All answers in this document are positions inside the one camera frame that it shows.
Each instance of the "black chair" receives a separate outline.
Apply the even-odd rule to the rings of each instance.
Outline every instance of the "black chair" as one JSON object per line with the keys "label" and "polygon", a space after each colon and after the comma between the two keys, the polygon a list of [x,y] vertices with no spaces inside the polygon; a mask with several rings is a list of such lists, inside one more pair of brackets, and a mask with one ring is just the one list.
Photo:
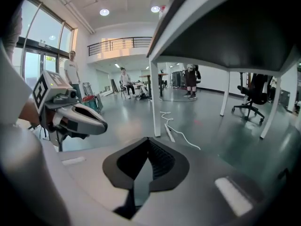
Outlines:
{"label": "black chair", "polygon": [[123,94],[124,98],[126,99],[126,95],[124,94],[124,92],[127,93],[127,89],[126,89],[126,87],[124,87],[124,86],[122,85],[121,81],[119,81],[119,84],[120,84],[121,98],[122,98],[122,94]]}
{"label": "black chair", "polygon": [[262,124],[264,120],[264,115],[258,111],[258,108],[254,107],[253,104],[263,105],[268,101],[269,98],[269,89],[270,82],[272,80],[272,76],[267,76],[263,74],[253,74],[253,78],[251,81],[251,87],[246,88],[243,87],[243,76],[240,73],[240,85],[237,88],[241,91],[242,94],[248,96],[248,103],[242,105],[235,105],[232,108],[232,112],[235,111],[235,108],[245,108],[248,109],[248,115],[245,116],[245,120],[249,119],[250,111],[255,112],[255,116],[259,114],[262,118],[260,119],[260,124]]}

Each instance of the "white ceiling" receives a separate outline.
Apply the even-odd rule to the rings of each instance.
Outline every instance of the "white ceiling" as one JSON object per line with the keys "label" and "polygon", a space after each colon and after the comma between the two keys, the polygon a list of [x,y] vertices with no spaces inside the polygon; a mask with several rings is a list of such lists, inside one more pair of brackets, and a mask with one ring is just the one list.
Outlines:
{"label": "white ceiling", "polygon": [[[107,73],[119,73],[120,69],[117,68],[115,64],[118,64],[120,67],[124,67],[127,71],[146,70],[146,67],[149,66],[149,60],[145,57],[145,55],[134,55],[100,60],[92,64],[95,65],[97,70]],[[166,68],[166,63],[159,63],[158,69],[163,68]]]}
{"label": "white ceiling", "polygon": [[[127,22],[157,22],[158,13],[151,12],[152,6],[166,5],[169,0],[71,0],[84,18],[96,29],[112,24]],[[110,14],[100,16],[106,8]]]}

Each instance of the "tall table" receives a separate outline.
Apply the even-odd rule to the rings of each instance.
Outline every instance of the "tall table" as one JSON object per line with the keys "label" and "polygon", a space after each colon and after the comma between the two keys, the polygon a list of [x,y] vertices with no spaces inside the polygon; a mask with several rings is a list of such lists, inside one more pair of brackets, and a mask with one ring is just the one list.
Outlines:
{"label": "tall table", "polygon": [[[158,63],[197,64],[225,71],[227,83],[220,115],[228,100],[230,72],[277,77],[274,103],[261,134],[264,138],[276,113],[281,76],[300,58],[297,27],[284,26],[288,13],[297,12],[267,0],[170,0],[152,38],[147,57],[151,75]],[[161,135],[159,94],[153,94],[155,136]]]}
{"label": "tall table", "polygon": [[[163,89],[162,89],[162,76],[163,75],[168,75],[168,73],[158,73],[158,80],[159,80],[159,86],[160,86],[160,96],[163,96]],[[147,83],[148,83],[148,87],[149,87],[149,97],[151,98],[151,80],[150,80],[151,75],[150,74],[141,75],[140,77],[141,78],[147,77]]]}

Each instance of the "desk leg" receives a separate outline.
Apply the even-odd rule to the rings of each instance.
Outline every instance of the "desk leg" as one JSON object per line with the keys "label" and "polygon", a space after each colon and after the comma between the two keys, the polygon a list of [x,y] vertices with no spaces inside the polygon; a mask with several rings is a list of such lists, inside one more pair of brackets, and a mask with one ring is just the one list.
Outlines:
{"label": "desk leg", "polygon": [[155,136],[161,136],[161,117],[160,117],[160,101],[159,101],[159,87],[158,87],[158,65],[150,61],[150,79],[152,91],[152,113],[154,118],[154,132]]}
{"label": "desk leg", "polygon": [[229,95],[229,88],[230,88],[230,72],[227,72],[227,85],[226,85],[226,89],[225,89],[225,93],[224,93],[224,99],[222,101],[222,109],[221,109],[221,116],[224,116],[224,112],[225,112],[225,108],[227,105],[227,100],[228,100],[228,95]]}
{"label": "desk leg", "polygon": [[150,80],[150,76],[147,76],[147,83],[149,85],[149,98],[151,99],[151,80]]}
{"label": "desk leg", "polygon": [[159,85],[160,85],[160,96],[163,96],[163,89],[162,89],[162,75],[159,75]]}
{"label": "desk leg", "polygon": [[264,139],[265,136],[268,133],[269,127],[272,124],[272,121],[274,119],[274,116],[276,114],[276,110],[277,110],[277,106],[278,106],[278,101],[279,101],[279,97],[280,97],[280,84],[281,84],[281,77],[277,78],[277,84],[276,84],[276,92],[275,92],[275,97],[274,97],[274,102],[273,102],[273,106],[271,109],[271,112],[269,113],[269,118],[267,123],[265,124],[265,127],[260,135],[261,139]]}

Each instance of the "glossy floor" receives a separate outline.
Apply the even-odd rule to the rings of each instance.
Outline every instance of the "glossy floor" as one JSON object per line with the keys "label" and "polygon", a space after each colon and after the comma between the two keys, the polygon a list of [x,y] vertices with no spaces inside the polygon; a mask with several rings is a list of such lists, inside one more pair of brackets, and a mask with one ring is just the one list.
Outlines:
{"label": "glossy floor", "polygon": [[[243,119],[243,111],[233,105],[243,102],[237,97],[229,97],[225,114],[220,116],[223,94],[198,91],[197,100],[184,98],[181,89],[165,89],[161,111],[168,112],[174,121],[169,125],[185,134],[186,138],[202,150],[219,156],[239,171],[254,179],[264,192],[277,188],[285,180],[277,180],[277,175],[285,168],[291,168],[300,149],[301,136],[293,126],[295,116],[278,105],[274,121],[264,140],[259,138],[267,121],[272,104],[258,106],[266,115],[262,126],[260,117]],[[65,151],[96,148],[124,144],[138,137],[153,137],[153,117],[148,100],[122,99],[120,93],[102,98],[102,116],[108,122],[108,130],[99,136],[85,140],[67,138],[63,143]],[[164,128],[166,120],[161,120],[161,139],[169,140]],[[181,135],[173,133],[175,141],[189,146]]]}

